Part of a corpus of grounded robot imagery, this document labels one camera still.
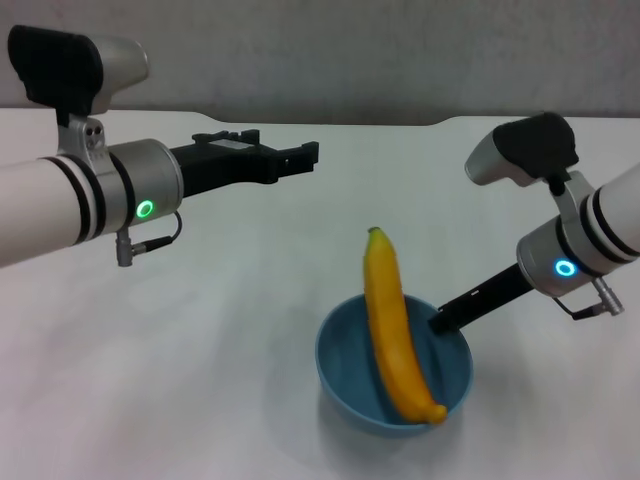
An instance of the cable connector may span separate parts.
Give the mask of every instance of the cable connector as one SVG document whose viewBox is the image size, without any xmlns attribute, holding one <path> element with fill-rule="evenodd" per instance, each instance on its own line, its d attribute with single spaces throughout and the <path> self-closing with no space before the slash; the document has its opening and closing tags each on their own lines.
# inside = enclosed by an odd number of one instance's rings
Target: cable connector
<svg viewBox="0 0 640 480">
<path fill-rule="evenodd" d="M 585 318 L 597 317 L 605 312 L 609 312 L 612 317 L 615 317 L 616 315 L 620 315 L 624 312 L 622 303 L 620 303 L 616 294 L 611 290 L 609 285 L 607 285 L 607 282 L 605 282 L 602 277 L 596 278 L 591 283 L 593 283 L 593 286 L 598 291 L 598 296 L 600 297 L 600 300 L 602 300 L 600 303 L 583 308 L 577 312 L 572 312 L 559 299 L 554 298 L 553 301 L 558 304 L 564 313 L 574 320 L 584 320 Z"/>
<path fill-rule="evenodd" d="M 171 236 L 152 238 L 151 240 L 145 240 L 131 245 L 131 238 L 129 237 L 129 229 L 123 228 L 118 231 L 116 237 L 116 257 L 118 259 L 118 266 L 130 267 L 133 265 L 133 257 L 142 255 L 143 253 L 153 252 L 167 245 L 171 245 L 182 232 L 182 217 L 178 212 L 173 212 L 178 221 L 178 228 L 176 233 Z"/>
</svg>

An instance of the cable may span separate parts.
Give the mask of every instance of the cable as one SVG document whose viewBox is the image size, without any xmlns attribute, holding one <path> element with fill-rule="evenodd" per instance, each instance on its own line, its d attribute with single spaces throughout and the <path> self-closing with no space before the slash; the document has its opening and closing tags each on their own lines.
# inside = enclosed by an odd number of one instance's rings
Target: cable
<svg viewBox="0 0 640 480">
<path fill-rule="evenodd" d="M 582 310 L 578 310 L 577 312 L 572 312 L 569 310 L 564 303 L 562 303 L 557 298 L 553 298 L 553 301 L 558 304 L 558 306 L 569 315 L 574 320 L 583 320 L 585 318 L 596 317 L 603 313 L 606 309 L 602 303 L 597 303 L 596 305 L 591 305 L 590 307 L 583 308 Z"/>
<path fill-rule="evenodd" d="M 178 221 L 178 229 L 176 230 L 176 233 L 171 236 L 171 241 L 175 242 L 176 238 L 178 238 L 182 233 L 182 216 L 178 212 L 173 212 L 173 214 L 176 216 L 176 220 Z"/>
<path fill-rule="evenodd" d="M 560 300 L 558 300 L 557 298 L 553 298 L 553 301 L 556 302 L 558 304 L 558 306 L 564 311 L 564 313 L 566 313 L 567 315 L 569 315 L 571 318 L 573 318 L 573 312 L 571 310 L 569 310 L 564 303 L 562 303 Z"/>
<path fill-rule="evenodd" d="M 131 247 L 134 256 L 153 252 L 159 248 L 171 245 L 180 236 L 182 233 L 182 217 L 178 212 L 173 212 L 173 214 L 176 216 L 176 220 L 178 221 L 178 228 L 176 228 L 175 233 L 171 236 L 152 238 L 151 240 L 136 243 Z"/>
</svg>

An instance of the black stripe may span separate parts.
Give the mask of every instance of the black stripe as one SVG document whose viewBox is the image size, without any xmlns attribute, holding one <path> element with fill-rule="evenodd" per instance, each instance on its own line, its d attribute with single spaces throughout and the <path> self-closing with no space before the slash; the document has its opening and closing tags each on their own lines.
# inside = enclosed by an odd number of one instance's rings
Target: black stripe
<svg viewBox="0 0 640 480">
<path fill-rule="evenodd" d="M 131 225 L 131 222 L 133 221 L 133 215 L 136 211 L 136 191 L 133 188 L 133 182 L 131 181 L 129 172 L 127 172 L 127 169 L 122 164 L 120 159 L 111 152 L 109 152 L 109 156 L 111 157 L 113 166 L 116 167 L 116 170 L 120 174 L 122 184 L 124 185 L 124 193 L 127 196 L 127 218 L 125 219 L 123 226 L 128 227 L 129 225 Z"/>
<path fill-rule="evenodd" d="M 571 260 L 581 272 L 592 277 L 602 277 L 604 275 L 604 273 L 599 273 L 589 268 L 576 256 L 575 253 L 573 253 L 573 250 L 571 250 L 571 247 L 569 246 L 569 242 L 567 242 L 567 237 L 564 234 L 560 217 L 556 218 L 556 236 L 558 237 L 558 243 L 560 244 L 560 248 L 564 252 L 565 256 Z"/>
<path fill-rule="evenodd" d="M 611 243 L 613 243 L 621 251 L 623 251 L 624 253 L 632 257 L 640 256 L 640 253 L 636 252 L 633 248 L 627 246 L 620 239 L 620 237 L 618 237 L 615 234 L 615 232 L 611 229 L 611 227 L 607 223 L 607 220 L 604 218 L 604 214 L 602 213 L 602 207 L 600 206 L 600 190 L 602 190 L 602 187 L 596 190 L 596 193 L 593 194 L 593 213 L 596 216 L 596 220 L 598 220 L 598 225 L 600 225 L 600 228 L 605 233 L 607 238 L 611 240 Z"/>
<path fill-rule="evenodd" d="M 582 225 L 584 233 L 587 235 L 587 238 L 589 239 L 591 244 L 596 247 L 596 250 L 598 250 L 604 257 L 608 258 L 612 262 L 622 265 L 631 263 L 633 260 L 625 260 L 624 258 L 619 257 L 614 252 L 612 252 L 604 243 L 602 243 L 602 240 L 600 240 L 596 232 L 593 230 L 591 222 L 589 221 L 589 215 L 587 214 L 588 200 L 589 197 L 585 197 L 585 199 L 582 200 L 582 203 L 580 204 L 580 224 Z"/>
<path fill-rule="evenodd" d="M 78 206 L 80 207 L 80 233 L 78 234 L 75 244 L 84 242 L 87 239 L 89 225 L 91 224 L 91 210 L 89 209 L 87 194 L 85 193 L 84 188 L 82 188 L 80 180 L 76 178 L 69 166 L 59 158 L 43 157 L 41 160 L 49 160 L 62 170 L 62 173 L 64 173 L 67 179 L 69 179 L 69 183 L 71 183 L 73 190 L 76 192 L 76 196 L 78 197 Z"/>
<path fill-rule="evenodd" d="M 98 177 L 96 177 L 96 174 L 93 173 L 89 165 L 75 155 L 62 154 L 61 156 L 68 158 L 82 170 L 82 173 L 91 186 L 91 190 L 93 190 L 93 198 L 96 201 L 96 230 L 93 232 L 93 237 L 91 238 L 96 238 L 100 236 L 104 230 L 104 225 L 107 221 L 107 203 L 104 199 L 104 192 L 102 191 Z"/>
</svg>

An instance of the bowl rim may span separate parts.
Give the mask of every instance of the bowl rim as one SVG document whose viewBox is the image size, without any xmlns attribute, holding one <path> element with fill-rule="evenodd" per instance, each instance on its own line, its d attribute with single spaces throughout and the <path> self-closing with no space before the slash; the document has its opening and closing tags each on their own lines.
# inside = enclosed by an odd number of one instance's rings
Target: bowl rim
<svg viewBox="0 0 640 480">
<path fill-rule="evenodd" d="M 413 424 L 413 425 L 398 425 L 395 423 L 385 423 L 382 422 L 380 420 L 376 420 L 373 419 L 371 417 L 367 417 L 365 415 L 363 415 L 362 413 L 358 412 L 357 410 L 355 410 L 353 407 L 347 405 L 339 396 L 338 394 L 336 394 L 336 392 L 334 392 L 333 388 L 331 387 L 331 384 L 327 381 L 327 378 L 324 376 L 324 373 L 322 372 L 322 368 L 320 368 L 320 359 L 319 359 L 319 354 L 318 354 L 318 348 L 320 345 L 320 337 L 322 336 L 322 332 L 325 329 L 326 324 L 329 322 L 329 320 L 336 314 L 336 312 L 338 310 L 340 310 L 341 308 L 343 308 L 345 305 L 347 305 L 350 302 L 353 302 L 359 298 L 364 297 L 364 294 L 360 294 L 360 295 L 355 295 L 351 298 L 348 298 L 347 300 L 344 300 L 342 303 L 340 303 L 339 305 L 337 305 L 336 307 L 334 307 L 331 312 L 329 312 L 329 314 L 327 315 L 327 317 L 323 320 L 322 325 L 320 325 L 320 329 L 318 330 L 318 333 L 316 335 L 316 345 L 315 345 L 315 357 L 316 357 L 316 369 L 318 370 L 318 376 L 320 377 L 320 383 L 324 389 L 325 392 L 327 392 L 331 398 L 336 401 L 338 404 L 340 404 L 342 407 L 344 407 L 348 412 L 350 412 L 352 415 L 356 416 L 358 419 L 367 422 L 369 424 L 372 425 L 376 425 L 378 427 L 387 429 L 387 430 L 398 430 L 398 431 L 417 431 L 417 430 L 427 430 L 430 429 L 432 427 L 434 427 L 435 425 L 432 425 L 430 423 L 418 423 L 418 424 Z M 405 298 L 410 298 L 411 300 L 415 300 L 416 302 L 427 306 L 429 308 L 431 308 L 432 310 L 437 311 L 438 309 L 435 308 L 433 305 L 431 305 L 429 302 L 425 302 L 424 300 L 421 300 L 417 297 L 414 297 L 413 295 L 407 295 L 404 294 Z M 469 344 L 467 343 L 467 340 L 464 338 L 464 335 L 462 335 L 462 333 L 460 331 L 457 332 L 457 334 L 459 335 L 459 337 L 462 339 L 462 343 L 465 346 L 465 353 L 466 353 L 466 357 L 467 357 L 467 362 L 469 364 L 469 382 L 467 384 L 467 388 L 465 389 L 464 393 L 462 394 L 462 396 L 460 397 L 460 400 L 458 400 L 458 402 L 453 406 L 453 408 L 451 408 L 451 410 L 449 410 L 449 412 L 447 413 L 447 418 L 449 418 L 449 416 L 453 415 L 459 408 L 460 406 L 464 403 L 464 401 L 466 400 L 467 396 L 469 395 L 469 392 L 471 391 L 471 386 L 473 385 L 473 358 L 471 357 L 471 349 L 469 348 Z"/>
</svg>

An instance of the banana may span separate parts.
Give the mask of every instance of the banana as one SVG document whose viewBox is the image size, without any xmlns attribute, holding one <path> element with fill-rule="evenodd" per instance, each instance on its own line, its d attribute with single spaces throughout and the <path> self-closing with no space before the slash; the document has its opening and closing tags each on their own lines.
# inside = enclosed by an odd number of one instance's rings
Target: banana
<svg viewBox="0 0 640 480">
<path fill-rule="evenodd" d="M 369 229 L 364 296 L 376 363 L 393 405 L 408 422 L 442 423 L 447 407 L 435 402 L 422 375 L 409 331 L 396 252 L 378 227 Z"/>
</svg>

